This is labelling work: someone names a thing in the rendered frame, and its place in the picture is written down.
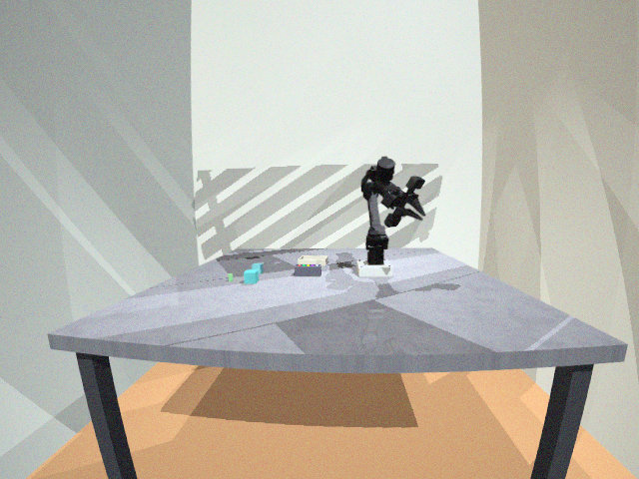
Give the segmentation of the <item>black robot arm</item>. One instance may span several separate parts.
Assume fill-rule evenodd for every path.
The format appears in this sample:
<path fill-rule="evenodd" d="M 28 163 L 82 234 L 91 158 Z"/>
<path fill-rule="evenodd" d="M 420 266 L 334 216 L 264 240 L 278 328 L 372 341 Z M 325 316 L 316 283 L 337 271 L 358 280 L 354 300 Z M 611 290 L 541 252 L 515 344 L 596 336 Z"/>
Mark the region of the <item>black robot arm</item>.
<path fill-rule="evenodd" d="M 388 209 L 394 209 L 393 204 L 402 198 L 403 194 L 400 188 L 391 181 L 394 175 L 395 162 L 392 159 L 381 157 L 377 162 L 377 166 L 371 166 L 365 172 L 365 176 L 361 182 L 361 191 L 367 199 L 370 228 L 366 236 L 365 248 L 369 250 L 367 253 L 368 265 L 384 265 L 383 250 L 387 249 L 388 237 L 385 234 L 384 226 L 380 223 L 377 207 L 377 196 L 382 196 L 383 191 L 390 185 L 389 192 L 381 200 L 381 203 Z M 368 182 L 367 180 L 371 180 Z"/>

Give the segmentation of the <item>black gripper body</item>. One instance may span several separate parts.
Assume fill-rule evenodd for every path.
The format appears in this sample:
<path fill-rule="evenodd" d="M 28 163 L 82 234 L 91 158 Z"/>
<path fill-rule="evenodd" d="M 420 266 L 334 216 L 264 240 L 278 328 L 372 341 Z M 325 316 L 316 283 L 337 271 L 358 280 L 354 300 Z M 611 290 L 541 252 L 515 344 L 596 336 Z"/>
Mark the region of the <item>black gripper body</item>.
<path fill-rule="evenodd" d="M 390 213 L 386 216 L 385 220 L 383 221 L 384 224 L 388 227 L 396 227 L 399 222 L 401 221 L 401 217 L 398 217 L 397 214 L 400 211 L 400 209 L 405 209 L 405 201 L 408 198 L 409 195 L 416 195 L 416 193 L 414 192 L 415 189 L 420 189 L 425 183 L 425 180 L 420 178 L 420 177 L 411 177 L 407 184 L 405 185 L 408 190 L 406 191 L 406 193 L 402 190 L 400 190 L 400 192 L 403 194 L 402 198 L 398 198 L 398 200 L 395 202 L 395 204 L 393 204 L 395 208 L 395 210 L 393 211 L 393 213 Z M 382 194 L 382 198 L 384 198 L 386 196 L 386 194 L 389 192 L 389 188 L 390 185 L 383 191 Z"/>

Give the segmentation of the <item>cream shallow tray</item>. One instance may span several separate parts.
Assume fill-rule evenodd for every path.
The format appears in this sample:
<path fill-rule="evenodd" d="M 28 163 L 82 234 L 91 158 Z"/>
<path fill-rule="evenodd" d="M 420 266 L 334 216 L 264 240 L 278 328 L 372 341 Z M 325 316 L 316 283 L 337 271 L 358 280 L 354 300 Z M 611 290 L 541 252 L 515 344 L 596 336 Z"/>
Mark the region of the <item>cream shallow tray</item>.
<path fill-rule="evenodd" d="M 298 264 L 321 264 L 321 266 L 326 266 L 327 255 L 302 255 L 298 259 Z"/>

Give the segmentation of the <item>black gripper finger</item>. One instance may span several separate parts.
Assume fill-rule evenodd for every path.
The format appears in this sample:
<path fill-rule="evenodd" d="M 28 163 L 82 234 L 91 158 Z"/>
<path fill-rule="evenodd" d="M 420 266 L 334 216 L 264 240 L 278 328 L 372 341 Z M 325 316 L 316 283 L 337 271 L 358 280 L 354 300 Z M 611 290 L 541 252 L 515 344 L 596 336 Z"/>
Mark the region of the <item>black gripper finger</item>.
<path fill-rule="evenodd" d="M 409 195 L 405 203 L 411 205 L 416 211 L 425 217 L 424 210 L 418 199 L 419 195 Z"/>
<path fill-rule="evenodd" d="M 419 220 L 423 220 L 422 217 L 418 216 L 416 213 L 414 213 L 413 211 L 411 211 L 410 209 L 400 209 L 400 211 L 397 214 L 398 217 L 404 217 L 404 216 L 410 216 Z"/>

